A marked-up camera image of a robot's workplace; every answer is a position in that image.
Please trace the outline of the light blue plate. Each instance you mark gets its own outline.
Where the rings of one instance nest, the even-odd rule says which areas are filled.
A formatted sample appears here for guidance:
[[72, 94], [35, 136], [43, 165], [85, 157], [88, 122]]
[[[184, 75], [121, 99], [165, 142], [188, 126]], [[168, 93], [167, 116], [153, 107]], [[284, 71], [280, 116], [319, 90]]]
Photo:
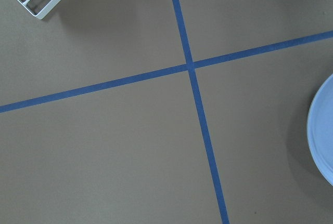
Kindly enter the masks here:
[[332, 76], [316, 92], [309, 108], [306, 133], [312, 159], [332, 184]]

